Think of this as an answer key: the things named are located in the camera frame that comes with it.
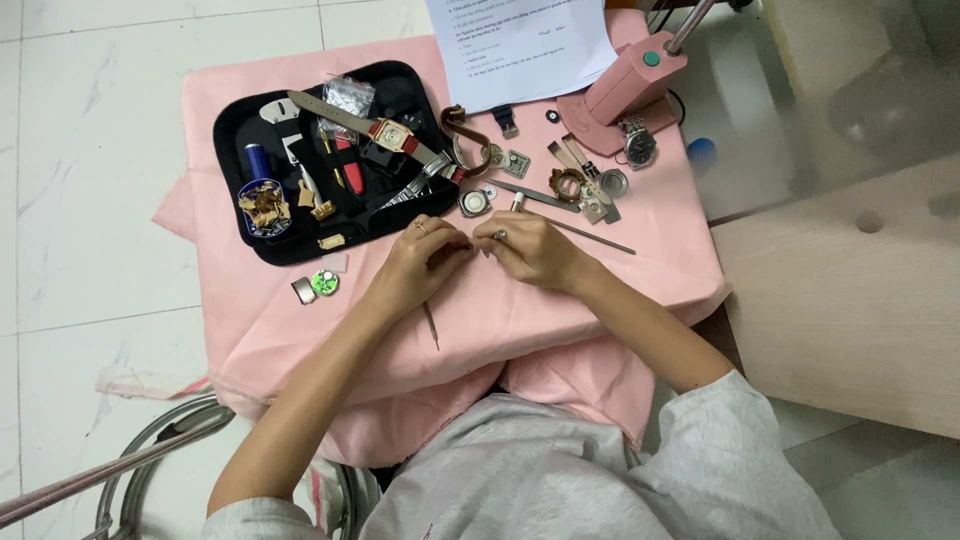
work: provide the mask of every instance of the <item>pink cloth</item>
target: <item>pink cloth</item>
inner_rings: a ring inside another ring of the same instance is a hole
[[[614,47],[647,35],[643,14],[634,10],[608,12],[608,29]],[[212,67],[184,81],[188,169],[154,220],[197,245],[209,377],[222,403],[253,420],[293,367],[324,341],[363,294],[396,237],[348,250],[350,267],[341,289],[302,306],[290,283],[314,274],[320,262],[271,266],[242,242],[210,128],[217,113],[235,99],[310,87],[327,73],[387,59],[405,61],[417,70],[435,111],[449,104],[432,36]],[[514,107],[520,136],[510,141],[499,136],[491,115],[469,120],[504,149],[517,149],[532,159],[523,181],[502,172],[493,176],[546,189],[549,171],[557,165],[546,145],[564,135],[562,125],[544,118],[554,104],[543,100]],[[654,165],[637,172],[621,167],[631,183],[629,193],[617,201],[621,221],[591,227],[583,217],[541,203],[528,202],[527,208],[634,248],[637,255],[630,256],[571,236],[622,280],[692,324],[722,302],[726,287],[679,129],[665,129],[657,140]],[[601,169],[617,166],[599,158],[594,163]],[[493,205],[507,209],[512,198],[503,193]],[[468,233],[482,221],[468,220],[457,211],[444,218]],[[653,376],[575,299],[511,281],[494,258],[480,257],[431,298],[430,306],[441,350],[434,348],[419,309],[399,321],[334,421],[319,450],[323,457],[354,466],[399,462],[498,378],[517,395],[618,425],[631,443],[639,441],[649,415]]]

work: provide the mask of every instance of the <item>metal bracelet watch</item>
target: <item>metal bracelet watch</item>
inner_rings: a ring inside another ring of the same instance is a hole
[[[309,110],[318,116],[332,120],[341,126],[368,136],[374,143],[391,152],[402,152],[423,165],[427,177],[440,174],[444,178],[459,184],[464,177],[464,169],[453,164],[446,152],[435,153],[424,144],[420,144],[406,126],[389,118],[361,118],[306,92],[291,90],[287,92],[294,104]]]
[[[643,127],[639,114],[624,116],[617,122],[623,130],[623,153],[633,170],[649,165],[657,151],[657,140]]]

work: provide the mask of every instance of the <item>brown leather watch strap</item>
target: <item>brown leather watch strap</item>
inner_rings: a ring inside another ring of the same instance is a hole
[[[481,156],[487,156],[482,163],[471,169],[464,167],[464,177],[471,178],[483,174],[487,170],[487,167],[490,166],[490,158],[493,152],[491,152],[490,140],[487,136],[464,126],[466,120],[467,111],[459,105],[447,107],[440,111],[440,129],[444,130],[447,135],[453,136],[452,133],[462,135],[474,142],[480,143],[481,146],[487,149],[487,152],[480,153]]]

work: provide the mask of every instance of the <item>green button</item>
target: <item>green button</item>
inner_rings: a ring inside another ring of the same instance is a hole
[[[653,67],[660,63],[660,55],[653,51],[643,53],[643,63]]]

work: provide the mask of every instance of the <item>woman's right hand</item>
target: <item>woman's right hand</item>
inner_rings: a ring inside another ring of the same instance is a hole
[[[497,231],[506,232],[494,239]],[[519,282],[572,292],[595,260],[537,215],[497,211],[473,230],[470,242],[484,255],[493,254]]]

